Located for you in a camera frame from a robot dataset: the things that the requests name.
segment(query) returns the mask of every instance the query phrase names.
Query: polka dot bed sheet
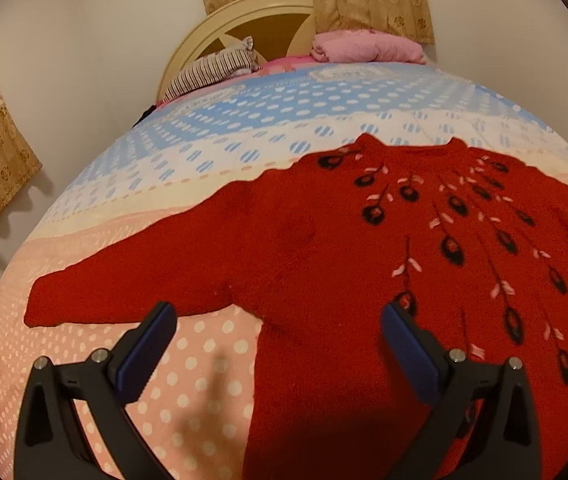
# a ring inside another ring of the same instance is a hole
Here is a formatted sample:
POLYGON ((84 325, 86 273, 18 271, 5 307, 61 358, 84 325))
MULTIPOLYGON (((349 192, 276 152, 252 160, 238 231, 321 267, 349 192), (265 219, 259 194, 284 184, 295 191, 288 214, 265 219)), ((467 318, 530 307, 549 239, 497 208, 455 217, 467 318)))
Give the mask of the polka dot bed sheet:
MULTIPOLYGON (((84 360, 93 349, 112 348, 134 327, 29 329, 23 315, 36 278, 188 209, 230 181, 287 168, 362 132, 391 145, 444 144, 456 136, 568 184, 568 143, 551 127, 504 96, 424 66, 305 64, 239 78, 161 107, 80 173, 2 276, 1 478, 13 478, 17 417, 35 358, 84 360)), ((236 305, 180 318, 139 402, 127 407, 174 478, 241 478, 260 329, 261 321, 236 305)), ((121 478, 87 406, 78 402, 77 408, 100 466, 121 478)))

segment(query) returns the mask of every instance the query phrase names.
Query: folded pink blanket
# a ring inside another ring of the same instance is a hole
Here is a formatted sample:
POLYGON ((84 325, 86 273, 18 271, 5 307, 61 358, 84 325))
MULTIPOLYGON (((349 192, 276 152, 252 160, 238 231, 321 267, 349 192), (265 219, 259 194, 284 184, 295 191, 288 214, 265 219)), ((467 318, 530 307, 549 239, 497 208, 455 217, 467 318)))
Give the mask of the folded pink blanket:
POLYGON ((419 43, 378 30, 333 30, 316 34, 311 55, 320 62, 400 61, 425 64, 419 43))

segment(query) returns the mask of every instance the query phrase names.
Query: blue polka dot fabric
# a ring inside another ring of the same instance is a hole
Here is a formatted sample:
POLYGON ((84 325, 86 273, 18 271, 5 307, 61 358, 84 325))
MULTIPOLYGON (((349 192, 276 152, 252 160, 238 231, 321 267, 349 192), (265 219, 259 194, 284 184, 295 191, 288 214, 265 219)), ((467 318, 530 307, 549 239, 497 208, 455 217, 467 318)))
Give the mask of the blue polka dot fabric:
POLYGON ((398 146, 456 136, 495 151, 541 148, 568 163, 568 144, 552 128, 471 81, 402 63, 312 65, 213 86, 155 111, 84 168, 45 218, 171 180, 334 149, 362 132, 398 146))

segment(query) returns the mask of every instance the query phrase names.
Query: sweater neckline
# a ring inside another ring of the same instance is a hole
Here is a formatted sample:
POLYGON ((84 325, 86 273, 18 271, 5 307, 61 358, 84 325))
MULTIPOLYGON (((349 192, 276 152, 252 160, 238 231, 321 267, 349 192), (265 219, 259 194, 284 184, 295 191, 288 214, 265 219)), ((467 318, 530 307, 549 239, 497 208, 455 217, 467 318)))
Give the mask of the sweater neckline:
POLYGON ((468 146, 458 137, 436 146, 387 146, 369 134, 361 134, 355 145, 366 158, 378 158, 376 162, 421 171, 446 170, 468 156, 468 146))

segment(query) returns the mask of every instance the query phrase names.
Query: blue gripper pad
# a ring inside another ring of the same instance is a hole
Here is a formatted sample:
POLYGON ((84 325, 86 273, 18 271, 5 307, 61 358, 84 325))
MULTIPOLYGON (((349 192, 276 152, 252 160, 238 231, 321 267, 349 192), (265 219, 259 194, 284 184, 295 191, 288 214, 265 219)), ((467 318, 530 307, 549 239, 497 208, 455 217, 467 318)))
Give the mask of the blue gripper pad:
POLYGON ((435 407, 440 393, 440 372, 392 304, 382 310, 382 334, 413 387, 417 398, 435 407))
POLYGON ((177 312, 161 301, 142 323, 113 348, 108 378, 123 404, 137 402, 177 330, 177 312))

